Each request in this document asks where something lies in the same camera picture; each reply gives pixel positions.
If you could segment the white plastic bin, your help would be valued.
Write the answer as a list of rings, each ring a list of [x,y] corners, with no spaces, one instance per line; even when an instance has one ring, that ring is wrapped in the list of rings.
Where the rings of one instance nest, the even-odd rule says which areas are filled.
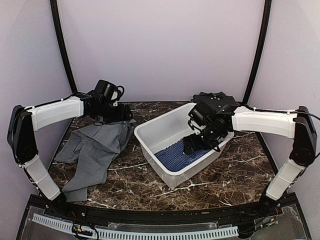
[[[188,113],[195,103],[187,103],[152,120],[138,125],[134,135],[138,139],[142,153],[154,171],[169,188],[175,188],[215,161],[227,143],[234,137],[229,132],[219,140],[220,151],[199,150],[184,154],[183,138],[199,133],[198,125],[192,130]]]

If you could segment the grey long sleeve shirt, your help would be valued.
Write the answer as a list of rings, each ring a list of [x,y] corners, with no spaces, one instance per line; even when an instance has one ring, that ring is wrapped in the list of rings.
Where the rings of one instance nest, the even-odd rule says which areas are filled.
[[[88,188],[105,183],[108,167],[127,146],[134,119],[109,124],[91,124],[73,131],[54,161],[77,164],[73,178],[62,188],[67,202],[82,202]]]

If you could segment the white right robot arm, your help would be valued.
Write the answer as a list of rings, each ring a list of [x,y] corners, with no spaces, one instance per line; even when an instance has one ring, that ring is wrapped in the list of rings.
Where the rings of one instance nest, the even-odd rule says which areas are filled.
[[[314,163],[318,135],[311,114],[305,106],[298,109],[259,109],[248,105],[227,104],[220,110],[205,103],[195,104],[188,113],[189,127],[195,132],[183,138],[183,152],[190,155],[200,150],[220,152],[219,142],[232,132],[261,134],[278,172],[268,184],[264,199],[255,205],[255,213],[266,217],[298,178]]]

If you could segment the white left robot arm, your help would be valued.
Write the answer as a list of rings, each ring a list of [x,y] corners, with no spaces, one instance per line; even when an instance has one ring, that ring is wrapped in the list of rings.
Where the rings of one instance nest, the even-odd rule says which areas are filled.
[[[41,160],[40,149],[49,145],[48,137],[56,135],[52,131],[55,126],[83,116],[105,118],[108,123],[133,119],[127,104],[101,102],[93,92],[76,92],[66,98],[28,107],[16,105],[11,112],[7,143],[13,158],[43,197],[53,201],[50,208],[60,218],[67,218],[71,208],[59,199],[62,192]]]

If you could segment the blue checkered shirt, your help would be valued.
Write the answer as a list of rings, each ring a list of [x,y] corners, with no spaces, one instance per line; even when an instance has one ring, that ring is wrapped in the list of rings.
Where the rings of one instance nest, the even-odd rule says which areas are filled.
[[[154,155],[168,171],[178,172],[211,151],[205,149],[195,151],[192,154],[185,154],[183,146],[183,141],[180,140]]]

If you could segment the black striped folded shirt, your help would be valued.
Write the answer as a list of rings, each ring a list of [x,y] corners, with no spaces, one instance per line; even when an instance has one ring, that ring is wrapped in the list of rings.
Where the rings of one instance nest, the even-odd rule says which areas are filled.
[[[226,105],[238,104],[233,96],[226,95],[222,91],[217,93],[200,92],[199,94],[193,95],[193,102],[197,104],[204,102],[215,110],[219,110]]]

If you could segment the black front rail base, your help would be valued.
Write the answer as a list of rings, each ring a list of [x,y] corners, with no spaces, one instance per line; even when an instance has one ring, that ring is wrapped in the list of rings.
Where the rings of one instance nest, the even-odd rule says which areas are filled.
[[[287,194],[266,217],[257,214],[255,202],[202,210],[133,211],[98,208],[67,203],[68,215],[59,213],[44,198],[31,195],[18,229],[19,240],[92,240],[75,237],[32,222],[34,214],[71,221],[90,228],[111,223],[133,225],[215,224],[238,227],[238,237],[220,240],[309,240],[305,217],[295,194]]]

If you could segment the black left frame post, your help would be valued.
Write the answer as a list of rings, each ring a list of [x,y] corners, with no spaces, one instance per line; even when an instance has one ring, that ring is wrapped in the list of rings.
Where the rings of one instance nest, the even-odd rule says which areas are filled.
[[[56,35],[56,40],[62,60],[62,64],[64,67],[64,71],[67,77],[68,85],[72,93],[76,93],[78,91],[76,81],[73,75],[72,66],[70,63],[69,55],[67,52],[67,47],[64,39],[63,28],[60,18],[59,6],[57,0],[50,0],[50,9],[51,15]]]

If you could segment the black frame post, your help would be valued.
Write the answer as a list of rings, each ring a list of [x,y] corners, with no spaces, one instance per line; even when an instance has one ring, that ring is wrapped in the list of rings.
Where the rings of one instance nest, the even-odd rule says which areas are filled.
[[[251,94],[253,92],[254,84],[256,81],[256,77],[258,74],[258,70],[259,70],[259,66],[260,66],[260,62],[261,62],[261,58],[264,50],[264,45],[265,45],[265,40],[266,40],[268,25],[270,20],[271,8],[272,8],[272,0],[265,0],[256,51],[254,54],[252,68],[249,74],[244,96],[242,98],[242,104],[244,105],[249,102]]]
[[[62,60],[62,64],[64,67],[64,71],[67,77],[68,85],[72,93],[76,93],[78,91],[76,81],[73,75],[72,66],[70,63],[69,55],[67,52],[67,47],[64,39],[63,28],[60,18],[59,6],[57,0],[50,0],[50,9],[51,15],[56,35],[56,40]]]

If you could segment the black right frame post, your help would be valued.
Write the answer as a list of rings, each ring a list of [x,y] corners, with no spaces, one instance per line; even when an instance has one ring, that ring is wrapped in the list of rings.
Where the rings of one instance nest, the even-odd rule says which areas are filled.
[[[252,68],[249,74],[244,96],[242,98],[242,104],[244,105],[249,102],[251,94],[253,92],[254,84],[256,81],[256,77],[258,74],[258,70],[259,70],[259,66],[260,66],[260,62],[261,62],[261,58],[264,50],[264,45],[265,45],[265,40],[266,40],[268,25],[270,20],[271,8],[272,8],[272,0],[265,0],[256,51],[254,54]]]

